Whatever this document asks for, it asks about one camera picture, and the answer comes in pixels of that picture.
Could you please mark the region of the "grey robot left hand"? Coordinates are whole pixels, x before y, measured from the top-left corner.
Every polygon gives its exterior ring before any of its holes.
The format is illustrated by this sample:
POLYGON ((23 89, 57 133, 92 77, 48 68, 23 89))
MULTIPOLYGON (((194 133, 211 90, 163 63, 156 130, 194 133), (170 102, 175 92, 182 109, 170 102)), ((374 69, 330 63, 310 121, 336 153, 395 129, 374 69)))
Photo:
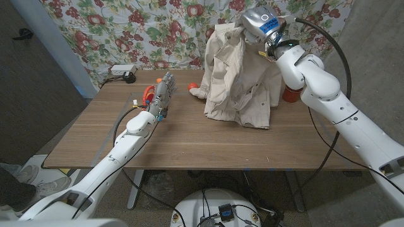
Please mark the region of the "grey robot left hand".
POLYGON ((157 84, 155 88, 155 94, 151 103, 149 104, 147 111, 158 117, 163 115, 164 117, 167 116, 167 111, 170 103, 170 99, 173 95, 175 90, 175 79, 173 74, 167 72, 161 82, 157 84))

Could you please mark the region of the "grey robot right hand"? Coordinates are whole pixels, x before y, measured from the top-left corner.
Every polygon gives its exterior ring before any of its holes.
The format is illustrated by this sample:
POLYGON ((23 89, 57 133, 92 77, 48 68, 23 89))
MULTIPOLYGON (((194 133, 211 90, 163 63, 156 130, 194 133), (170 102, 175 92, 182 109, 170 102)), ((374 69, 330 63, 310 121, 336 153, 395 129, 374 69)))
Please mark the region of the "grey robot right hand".
POLYGON ((270 6, 258 6, 246 10, 237 20, 244 28, 244 36, 251 44, 275 45, 280 41, 287 22, 270 6))

